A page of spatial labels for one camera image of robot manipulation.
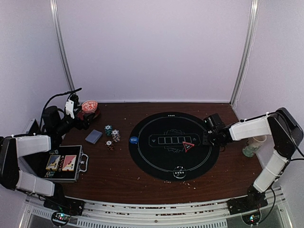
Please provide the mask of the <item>blue small blind button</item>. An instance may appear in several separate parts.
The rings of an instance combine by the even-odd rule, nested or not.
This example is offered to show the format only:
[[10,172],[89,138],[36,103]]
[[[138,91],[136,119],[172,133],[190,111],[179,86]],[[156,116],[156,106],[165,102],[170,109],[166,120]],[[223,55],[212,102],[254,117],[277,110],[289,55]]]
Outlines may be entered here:
[[132,136],[132,137],[130,137],[130,139],[129,139],[129,143],[131,143],[131,144],[137,144],[138,141],[139,141],[139,139],[138,139],[138,137],[136,137],[136,136]]

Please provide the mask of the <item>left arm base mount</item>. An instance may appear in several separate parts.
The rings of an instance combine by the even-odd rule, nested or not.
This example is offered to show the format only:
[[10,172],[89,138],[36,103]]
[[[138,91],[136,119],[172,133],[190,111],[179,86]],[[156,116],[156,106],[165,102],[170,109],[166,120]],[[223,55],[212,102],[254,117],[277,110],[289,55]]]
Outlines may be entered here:
[[46,197],[43,203],[45,208],[60,211],[72,216],[81,216],[85,202],[79,199],[64,198],[63,200]]

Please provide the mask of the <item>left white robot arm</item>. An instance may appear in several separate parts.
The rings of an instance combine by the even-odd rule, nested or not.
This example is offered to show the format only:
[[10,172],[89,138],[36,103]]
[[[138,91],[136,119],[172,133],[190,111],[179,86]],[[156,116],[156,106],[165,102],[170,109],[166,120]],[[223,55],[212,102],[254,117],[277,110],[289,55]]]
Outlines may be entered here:
[[9,190],[22,190],[50,197],[58,211],[68,207],[68,200],[58,193],[60,182],[76,182],[82,158],[82,146],[63,146],[63,136],[71,129],[86,130],[95,117],[95,110],[81,107],[59,109],[50,106],[43,111],[43,130],[37,134],[9,136],[0,144],[0,183]]

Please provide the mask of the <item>blue white chip stack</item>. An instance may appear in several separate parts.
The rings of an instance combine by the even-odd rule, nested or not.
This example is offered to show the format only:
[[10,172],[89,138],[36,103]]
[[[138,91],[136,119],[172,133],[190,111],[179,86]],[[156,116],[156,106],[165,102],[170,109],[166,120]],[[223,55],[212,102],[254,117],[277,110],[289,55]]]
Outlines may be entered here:
[[114,142],[119,142],[121,139],[120,133],[117,129],[112,130],[111,136]]

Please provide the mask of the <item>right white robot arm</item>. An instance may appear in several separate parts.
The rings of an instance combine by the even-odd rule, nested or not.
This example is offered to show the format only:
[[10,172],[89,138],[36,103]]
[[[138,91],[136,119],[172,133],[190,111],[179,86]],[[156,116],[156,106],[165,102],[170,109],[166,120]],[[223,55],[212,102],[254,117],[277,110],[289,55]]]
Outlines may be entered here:
[[250,210],[261,203],[266,190],[282,176],[304,139],[303,129],[285,107],[230,125],[225,125],[218,113],[206,117],[203,122],[207,127],[203,134],[204,145],[225,146],[262,136],[272,140],[271,157],[248,188],[243,201],[246,209]]

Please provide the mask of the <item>red black all-in triangle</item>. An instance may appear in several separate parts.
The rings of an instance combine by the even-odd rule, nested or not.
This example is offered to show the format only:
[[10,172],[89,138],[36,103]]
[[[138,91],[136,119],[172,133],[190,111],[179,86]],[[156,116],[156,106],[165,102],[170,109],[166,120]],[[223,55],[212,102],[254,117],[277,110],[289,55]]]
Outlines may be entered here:
[[185,152],[188,152],[191,148],[195,146],[195,144],[190,142],[182,142]]

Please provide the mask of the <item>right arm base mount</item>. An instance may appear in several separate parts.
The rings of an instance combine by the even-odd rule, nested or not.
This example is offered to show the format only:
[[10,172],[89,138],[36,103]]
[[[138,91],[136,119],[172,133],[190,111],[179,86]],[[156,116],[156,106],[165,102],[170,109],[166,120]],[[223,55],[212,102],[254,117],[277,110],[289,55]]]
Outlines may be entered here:
[[251,202],[248,196],[241,198],[231,198],[227,201],[230,215],[245,213],[252,210],[258,210],[268,205],[266,199],[259,199],[257,202]]

